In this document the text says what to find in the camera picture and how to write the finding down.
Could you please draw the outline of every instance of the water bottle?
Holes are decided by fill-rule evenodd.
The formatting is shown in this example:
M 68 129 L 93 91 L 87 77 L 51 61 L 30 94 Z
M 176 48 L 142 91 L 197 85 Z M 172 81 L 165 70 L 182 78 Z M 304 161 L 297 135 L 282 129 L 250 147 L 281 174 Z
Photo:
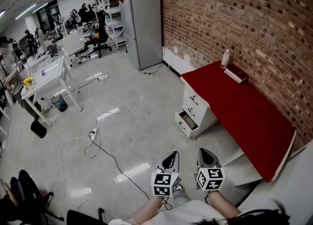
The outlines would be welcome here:
M 221 68 L 225 69 L 228 64 L 229 64 L 229 49 L 226 49 L 226 51 L 223 54 Z

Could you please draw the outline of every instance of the white shirt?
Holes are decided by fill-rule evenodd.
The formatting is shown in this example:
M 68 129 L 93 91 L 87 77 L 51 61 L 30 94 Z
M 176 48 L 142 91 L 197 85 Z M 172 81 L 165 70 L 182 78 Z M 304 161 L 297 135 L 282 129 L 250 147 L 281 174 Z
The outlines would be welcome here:
M 191 225 L 203 219 L 211 221 L 216 219 L 220 225 L 226 224 L 225 219 L 216 209 L 198 200 L 186 202 L 169 211 L 161 211 L 143 225 Z M 121 219 L 112 220 L 109 225 L 130 225 Z

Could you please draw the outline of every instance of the white drawer cabinet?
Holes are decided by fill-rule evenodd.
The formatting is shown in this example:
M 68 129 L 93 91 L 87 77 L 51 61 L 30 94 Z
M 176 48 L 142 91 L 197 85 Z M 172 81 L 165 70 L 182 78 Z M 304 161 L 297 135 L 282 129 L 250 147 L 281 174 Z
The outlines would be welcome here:
M 196 127 L 190 127 L 183 119 L 185 115 L 195 122 Z M 175 113 L 175 121 L 188 137 L 196 137 L 217 121 L 209 104 L 198 96 L 188 85 L 185 85 L 182 111 Z

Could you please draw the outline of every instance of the knee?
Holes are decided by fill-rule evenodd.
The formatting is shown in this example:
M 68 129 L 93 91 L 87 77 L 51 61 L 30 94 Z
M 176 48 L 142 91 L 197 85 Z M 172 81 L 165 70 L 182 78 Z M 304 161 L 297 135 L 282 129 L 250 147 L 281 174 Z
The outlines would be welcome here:
M 19 179 L 25 178 L 25 177 L 30 177 L 29 174 L 25 170 L 20 170 L 19 172 Z

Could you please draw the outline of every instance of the book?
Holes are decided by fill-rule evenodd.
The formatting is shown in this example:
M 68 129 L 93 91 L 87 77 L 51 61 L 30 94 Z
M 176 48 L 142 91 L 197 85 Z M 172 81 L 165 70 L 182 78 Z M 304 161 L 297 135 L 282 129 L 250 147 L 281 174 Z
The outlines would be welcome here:
M 224 73 L 226 75 L 228 75 L 229 77 L 231 77 L 232 79 L 234 79 L 236 82 L 241 83 L 241 81 L 238 81 L 235 77 L 233 77 L 232 75 L 228 74 L 225 70 L 224 70 Z
M 234 64 L 228 65 L 225 69 L 225 73 L 239 83 L 248 78 L 248 75 Z

